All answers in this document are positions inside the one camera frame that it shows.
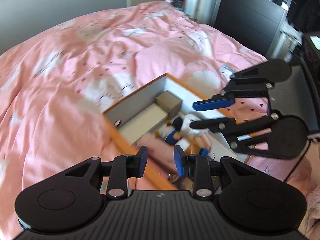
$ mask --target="pink bedding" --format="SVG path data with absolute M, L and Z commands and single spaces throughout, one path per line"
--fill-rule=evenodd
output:
M 0 239 L 21 228 L 19 192 L 91 156 L 119 153 L 101 112 L 168 72 L 210 97 L 234 71 L 266 59 L 166 2 L 69 20 L 0 56 Z M 228 110 L 247 120 L 262 99 Z

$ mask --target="open storage box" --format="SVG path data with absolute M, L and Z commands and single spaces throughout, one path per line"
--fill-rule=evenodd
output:
M 134 120 L 139 118 L 141 112 L 146 112 L 150 108 L 153 108 L 155 105 L 156 98 L 164 93 L 165 91 L 170 92 L 175 97 L 182 101 L 180 113 L 181 114 L 190 114 L 195 113 L 201 119 L 212 119 L 212 118 L 220 118 L 228 115 L 228 112 L 224 109 L 217 110 L 209 110 L 203 112 L 197 112 L 192 108 L 192 104 L 195 101 L 206 100 L 207 98 L 200 93 L 193 90 L 188 85 L 185 85 L 178 79 L 174 78 L 169 74 L 164 74 L 148 84 L 142 86 L 132 94 L 123 98 L 121 101 L 117 102 L 110 108 L 108 108 L 105 112 L 103 112 L 104 119 L 106 121 L 107 128 L 109 130 L 111 139 L 115 143 L 116 147 L 123 154 L 132 154 L 135 155 L 137 152 L 136 147 L 132 144 L 134 141 L 139 139 L 139 130 L 148 129 L 148 125 L 150 126 L 150 117 L 145 122 L 139 121 L 139 123 L 145 125 L 142 127 L 135 128 Z M 124 130 L 132 129 L 131 135 L 128 137 L 124 137 Z M 212 134 L 209 132 L 212 148 L 215 154 L 215 160 L 220 160 L 222 156 L 231 156 L 236 158 L 242 162 L 245 162 L 247 159 L 247 155 L 235 154 L 225 141 L 222 134 Z M 129 179 L 129 185 L 131 189 L 143 189 L 138 186 L 138 180 L 147 180 L 148 184 L 152 185 L 153 189 L 157 190 L 176 190 L 177 188 L 169 182 L 166 178 L 161 176 L 159 172 L 151 165 L 147 164 L 144 176 L 141 179 L 131 178 Z

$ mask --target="screw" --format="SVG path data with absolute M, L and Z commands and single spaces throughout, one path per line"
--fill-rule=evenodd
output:
M 219 123 L 218 127 L 220 130 L 223 130 L 223 129 L 225 129 L 226 126 L 224 125 L 223 122 L 221 122 L 221 123 Z
M 273 85 L 271 83 L 266 84 L 267 89 L 273 89 Z
M 271 114 L 271 118 L 272 118 L 273 120 L 278 120 L 278 119 L 279 119 L 279 115 L 278 115 L 277 113 L 272 113 L 272 114 Z
M 108 194 L 113 197 L 120 197 L 124 194 L 124 191 L 120 188 L 113 188 L 109 190 Z
M 235 150 L 238 148 L 238 145 L 236 142 L 232 142 L 232 143 L 230 143 L 230 147 L 231 147 L 231 149 Z
M 212 191 L 209 190 L 209 189 L 206 189 L 206 188 L 202 188 L 202 189 L 198 189 L 196 191 L 196 194 L 199 196 L 199 197 L 209 197 L 211 194 L 212 194 Z

